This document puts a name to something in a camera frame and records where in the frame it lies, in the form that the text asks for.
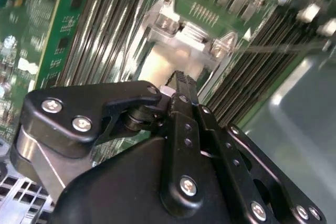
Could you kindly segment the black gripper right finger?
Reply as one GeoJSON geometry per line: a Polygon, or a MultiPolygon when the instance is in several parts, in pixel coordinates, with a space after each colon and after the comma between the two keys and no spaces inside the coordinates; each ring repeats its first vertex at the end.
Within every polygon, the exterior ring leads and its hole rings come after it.
{"type": "Polygon", "coordinates": [[[186,81],[232,223],[325,223],[318,206],[242,130],[218,125],[199,104],[196,82],[186,81]]]}

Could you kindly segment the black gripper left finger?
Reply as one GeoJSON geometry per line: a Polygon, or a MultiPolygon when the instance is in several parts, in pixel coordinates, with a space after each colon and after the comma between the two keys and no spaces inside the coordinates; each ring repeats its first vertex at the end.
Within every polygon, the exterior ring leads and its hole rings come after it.
{"type": "Polygon", "coordinates": [[[204,200],[200,135],[177,71],[156,88],[131,81],[35,90],[24,98],[13,150],[56,205],[81,174],[152,138],[167,141],[160,199],[168,212],[197,212],[204,200]]]}

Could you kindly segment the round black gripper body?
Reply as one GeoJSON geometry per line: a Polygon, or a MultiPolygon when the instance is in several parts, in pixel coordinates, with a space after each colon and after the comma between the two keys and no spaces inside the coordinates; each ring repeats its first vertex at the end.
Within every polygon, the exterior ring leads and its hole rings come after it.
{"type": "Polygon", "coordinates": [[[191,217],[172,216],[160,199],[167,141],[156,137],[101,163],[61,193],[52,223],[243,223],[244,214],[223,195],[211,159],[193,165],[201,175],[201,208],[191,217]]]}

